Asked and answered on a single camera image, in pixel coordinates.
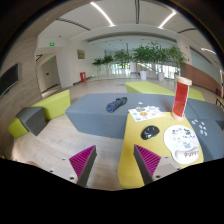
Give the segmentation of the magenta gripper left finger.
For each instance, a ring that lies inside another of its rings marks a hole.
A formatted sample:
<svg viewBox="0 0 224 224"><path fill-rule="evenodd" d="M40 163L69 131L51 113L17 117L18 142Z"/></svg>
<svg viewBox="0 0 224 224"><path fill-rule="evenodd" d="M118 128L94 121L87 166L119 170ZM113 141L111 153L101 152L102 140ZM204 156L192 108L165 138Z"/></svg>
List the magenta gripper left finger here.
<svg viewBox="0 0 224 224"><path fill-rule="evenodd" d="M60 159L49 169L49 172L85 187L96 156L96 146L93 145L70 158Z"/></svg>

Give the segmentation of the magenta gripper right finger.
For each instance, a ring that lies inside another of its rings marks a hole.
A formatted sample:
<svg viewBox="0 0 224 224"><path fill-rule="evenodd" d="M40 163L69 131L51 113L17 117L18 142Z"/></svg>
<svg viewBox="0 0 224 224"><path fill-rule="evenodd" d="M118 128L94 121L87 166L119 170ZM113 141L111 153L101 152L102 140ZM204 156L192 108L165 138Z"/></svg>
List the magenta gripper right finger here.
<svg viewBox="0 0 224 224"><path fill-rule="evenodd" d="M145 185L181 170L169 156L159 156L139 145L134 145L134 157Z"/></svg>

